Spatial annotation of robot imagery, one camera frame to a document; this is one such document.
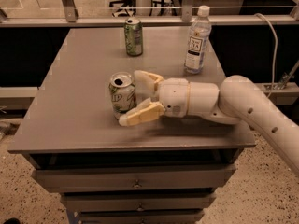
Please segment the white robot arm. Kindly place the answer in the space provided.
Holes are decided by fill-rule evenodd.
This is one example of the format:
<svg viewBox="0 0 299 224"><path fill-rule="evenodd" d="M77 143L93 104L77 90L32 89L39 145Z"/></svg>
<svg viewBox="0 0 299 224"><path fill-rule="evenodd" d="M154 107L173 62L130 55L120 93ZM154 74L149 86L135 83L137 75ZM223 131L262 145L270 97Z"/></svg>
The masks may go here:
<svg viewBox="0 0 299 224"><path fill-rule="evenodd" d="M299 175L299 126L248 78L233 75L216 85L190 82L184 78L165 79L157 74L136 70L135 79L156 100L148 98L122 115L119 119L121 126L135 126L160 116L196 116L230 125L245 121Z"/></svg>

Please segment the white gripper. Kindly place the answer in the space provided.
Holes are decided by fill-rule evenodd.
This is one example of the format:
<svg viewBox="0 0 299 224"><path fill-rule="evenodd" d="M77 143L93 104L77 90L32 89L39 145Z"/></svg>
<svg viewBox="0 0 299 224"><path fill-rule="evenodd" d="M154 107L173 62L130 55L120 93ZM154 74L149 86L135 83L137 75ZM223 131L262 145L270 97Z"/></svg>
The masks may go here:
<svg viewBox="0 0 299 224"><path fill-rule="evenodd" d="M143 70L135 70L134 76L139 91L154 94L158 90L159 102L152 102L150 98L142 101L137 107L120 116L120 126L136 126L154 121L163 114L174 118L182 118L187 115L190 83L186 79L169 78L164 80L158 74Z"/></svg>

